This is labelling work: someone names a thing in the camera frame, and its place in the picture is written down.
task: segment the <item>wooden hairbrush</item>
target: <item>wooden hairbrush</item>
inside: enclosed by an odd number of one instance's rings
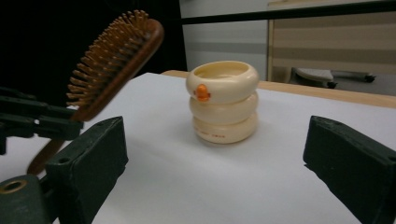
[[[70,78],[67,96],[78,106],[70,118],[93,119],[133,78],[163,42],[163,27],[149,19],[145,11],[135,10],[116,18],[85,52]],[[35,156],[27,173],[40,174],[64,140],[52,139]]]

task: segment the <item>background desk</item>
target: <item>background desk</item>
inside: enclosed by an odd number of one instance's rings
[[[312,115],[336,119],[396,148],[396,109],[258,90],[260,124],[231,145],[200,140],[185,79],[145,74],[94,120],[123,116],[125,173],[93,223],[359,223],[304,167]],[[22,175],[42,138],[9,138],[0,179]]]
[[[395,54],[396,11],[268,21],[270,81],[288,83],[292,67],[395,74]]]

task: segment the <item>wall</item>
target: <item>wall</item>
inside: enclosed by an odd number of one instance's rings
[[[182,18],[264,11],[269,0],[179,0]],[[204,63],[236,60],[266,74],[267,21],[184,25],[188,70]]]

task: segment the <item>white tabletop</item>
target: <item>white tabletop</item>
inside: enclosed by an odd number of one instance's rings
[[[312,115],[396,148],[396,109],[258,90],[257,132],[215,145],[194,133],[185,79],[130,81],[94,123],[123,116],[130,161],[93,223],[359,223],[304,167]],[[0,181],[24,175],[48,139],[10,137]]]

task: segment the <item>stacked ring jar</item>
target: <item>stacked ring jar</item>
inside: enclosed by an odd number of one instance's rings
[[[187,76],[192,124],[206,141],[229,144],[257,129],[259,74],[248,63],[222,61],[193,69]]]

